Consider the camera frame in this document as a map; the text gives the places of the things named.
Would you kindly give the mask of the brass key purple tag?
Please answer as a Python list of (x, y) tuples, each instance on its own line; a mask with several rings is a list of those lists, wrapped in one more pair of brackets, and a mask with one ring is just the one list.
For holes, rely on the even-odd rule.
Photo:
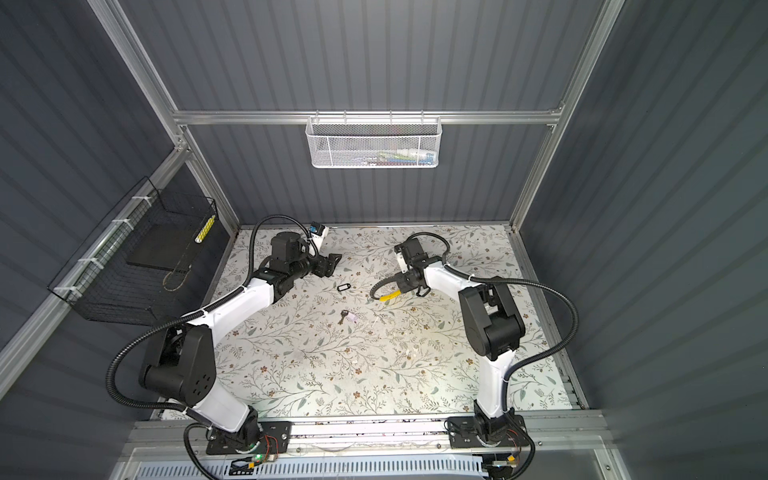
[(345, 322), (351, 322), (352, 324), (358, 323), (358, 317), (356, 314), (349, 310), (342, 310), (340, 313), (339, 325), (343, 325)]

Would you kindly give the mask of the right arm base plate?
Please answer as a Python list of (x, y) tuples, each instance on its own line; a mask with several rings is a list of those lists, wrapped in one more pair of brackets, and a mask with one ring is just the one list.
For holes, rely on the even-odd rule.
[(447, 418), (443, 426), (453, 449), (498, 447), (520, 450), (531, 443), (526, 437), (524, 419), (519, 415), (493, 419), (482, 415), (454, 416)]

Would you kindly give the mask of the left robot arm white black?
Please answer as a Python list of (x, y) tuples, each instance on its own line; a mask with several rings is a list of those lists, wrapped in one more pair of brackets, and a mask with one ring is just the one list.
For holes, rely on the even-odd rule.
[(341, 256), (323, 255), (329, 228), (312, 223), (305, 232), (283, 231), (270, 254), (250, 268), (245, 282), (219, 300), (185, 314), (148, 338), (139, 384), (180, 411), (219, 431), (253, 430), (258, 414), (217, 378), (215, 347), (257, 312), (282, 299), (308, 276), (329, 277)]

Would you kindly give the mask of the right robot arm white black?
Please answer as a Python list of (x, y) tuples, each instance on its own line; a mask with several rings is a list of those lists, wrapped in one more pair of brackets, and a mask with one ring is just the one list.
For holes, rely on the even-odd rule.
[(400, 272), (394, 281), (402, 293), (424, 296), (438, 291), (455, 300), (465, 336), (481, 360), (474, 401), (475, 431), (485, 444), (499, 442), (511, 428), (507, 404), (507, 371), (514, 365), (526, 333), (515, 300), (504, 284), (483, 283), (455, 271), (443, 258), (425, 252), (416, 235), (394, 247)]

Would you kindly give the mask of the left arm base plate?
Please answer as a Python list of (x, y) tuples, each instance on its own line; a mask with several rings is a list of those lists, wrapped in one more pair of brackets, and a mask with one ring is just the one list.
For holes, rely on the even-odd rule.
[(214, 428), (207, 455), (280, 455), (287, 452), (293, 424), (288, 421), (251, 421), (237, 432)]

